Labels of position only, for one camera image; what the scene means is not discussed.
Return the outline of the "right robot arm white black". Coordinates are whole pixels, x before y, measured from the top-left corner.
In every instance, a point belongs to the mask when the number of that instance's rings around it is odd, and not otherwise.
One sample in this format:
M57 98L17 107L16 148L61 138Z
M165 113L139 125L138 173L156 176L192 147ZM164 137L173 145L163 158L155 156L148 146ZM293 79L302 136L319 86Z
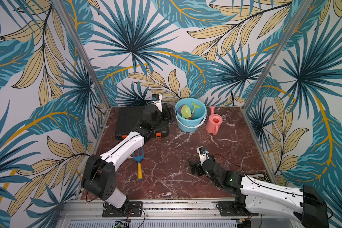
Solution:
M193 175L208 177L217 187L235 196L234 214L273 214L300 222L305 228L327 228L331 210L312 186L284 187L226 171L213 157L188 162Z

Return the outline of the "pink toy watering can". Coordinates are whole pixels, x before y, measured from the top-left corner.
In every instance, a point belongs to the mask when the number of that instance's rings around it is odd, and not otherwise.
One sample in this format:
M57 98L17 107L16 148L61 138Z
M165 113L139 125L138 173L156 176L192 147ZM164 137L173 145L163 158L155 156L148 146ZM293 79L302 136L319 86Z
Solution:
M214 112L215 107L210 107L211 114L209 115L206 130L208 133L216 135L220 129L223 119L220 115Z

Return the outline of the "light blue plastic bucket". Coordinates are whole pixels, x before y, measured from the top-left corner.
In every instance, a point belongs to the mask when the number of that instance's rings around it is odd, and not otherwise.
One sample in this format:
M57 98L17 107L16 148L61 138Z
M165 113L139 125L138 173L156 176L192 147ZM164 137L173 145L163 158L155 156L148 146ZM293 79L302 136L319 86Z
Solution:
M191 109L191 112L193 110L193 105L192 102L200 105L200 108L197 109L194 113L194 118L193 119L185 119L182 118L182 116L179 115L178 113L178 108L181 105L188 105ZM203 123L206 120L207 116L207 108L203 102L200 100L194 99L194 98L184 98L178 101L175 105L176 111L177 111L177 125L180 130L186 133L192 133L195 132L200 126L203 125Z

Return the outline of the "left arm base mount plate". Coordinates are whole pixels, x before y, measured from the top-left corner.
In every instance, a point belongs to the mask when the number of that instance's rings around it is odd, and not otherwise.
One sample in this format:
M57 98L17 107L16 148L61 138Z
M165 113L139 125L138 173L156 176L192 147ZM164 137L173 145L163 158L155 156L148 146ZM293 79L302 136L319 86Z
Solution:
M120 218L120 217L134 217L140 218L144 215L142 201L128 201L121 208L104 202L102 217L104 218Z

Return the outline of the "purple toy scoop pink handle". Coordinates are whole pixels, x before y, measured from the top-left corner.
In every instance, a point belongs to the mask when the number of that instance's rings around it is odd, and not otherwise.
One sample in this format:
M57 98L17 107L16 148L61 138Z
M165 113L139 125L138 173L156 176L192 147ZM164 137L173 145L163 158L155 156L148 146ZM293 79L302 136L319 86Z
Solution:
M182 108L183 108L184 105L181 105L179 108L178 108L178 113L180 116L182 116Z

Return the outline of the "green toy shovel wooden handle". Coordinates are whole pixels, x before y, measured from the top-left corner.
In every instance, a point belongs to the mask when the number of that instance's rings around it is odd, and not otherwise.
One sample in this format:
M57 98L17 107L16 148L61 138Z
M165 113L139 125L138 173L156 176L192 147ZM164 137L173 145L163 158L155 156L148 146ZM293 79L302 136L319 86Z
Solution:
M183 105L181 107L181 116L182 118L185 118L185 119L190 119L192 117L192 112L191 112L191 109L188 105Z

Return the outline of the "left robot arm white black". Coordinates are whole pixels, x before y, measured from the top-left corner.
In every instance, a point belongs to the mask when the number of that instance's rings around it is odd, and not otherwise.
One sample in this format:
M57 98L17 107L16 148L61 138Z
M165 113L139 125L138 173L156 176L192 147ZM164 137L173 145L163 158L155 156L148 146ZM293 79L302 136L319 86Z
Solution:
M86 162L81 187L108 205L127 211L129 198L116 187L116 172L123 162L152 138L162 138L175 121L174 106L158 103L144 107L141 118L119 144L101 155L91 155Z

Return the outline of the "green toy rake wooden handle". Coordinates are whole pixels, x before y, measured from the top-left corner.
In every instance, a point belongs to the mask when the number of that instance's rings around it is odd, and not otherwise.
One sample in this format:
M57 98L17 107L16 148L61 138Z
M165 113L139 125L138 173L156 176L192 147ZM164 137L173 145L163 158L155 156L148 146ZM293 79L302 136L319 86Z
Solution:
M196 104L196 103L194 103L194 102L192 102L192 105L193 105L193 110L192 110L191 119L194 118L194 113L195 113L195 111L196 111L197 109L200 108L200 105L198 105L198 104Z

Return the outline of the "blue toy fork yellow handle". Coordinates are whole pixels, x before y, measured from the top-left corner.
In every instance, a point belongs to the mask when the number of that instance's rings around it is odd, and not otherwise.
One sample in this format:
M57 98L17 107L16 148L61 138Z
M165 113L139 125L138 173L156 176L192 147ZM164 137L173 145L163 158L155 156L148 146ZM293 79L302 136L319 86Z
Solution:
M137 169L138 169L138 180L143 180L143 171L141 161L144 159L144 148L141 147L137 149L137 151L133 152L133 160L137 162Z

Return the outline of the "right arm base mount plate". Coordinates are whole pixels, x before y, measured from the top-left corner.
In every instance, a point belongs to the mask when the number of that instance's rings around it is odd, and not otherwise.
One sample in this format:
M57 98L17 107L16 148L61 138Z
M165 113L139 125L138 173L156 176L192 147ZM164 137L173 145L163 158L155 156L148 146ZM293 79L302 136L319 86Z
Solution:
M244 217L258 216L258 213L250 213L245 208L237 207L234 201L218 201L216 205L221 217Z

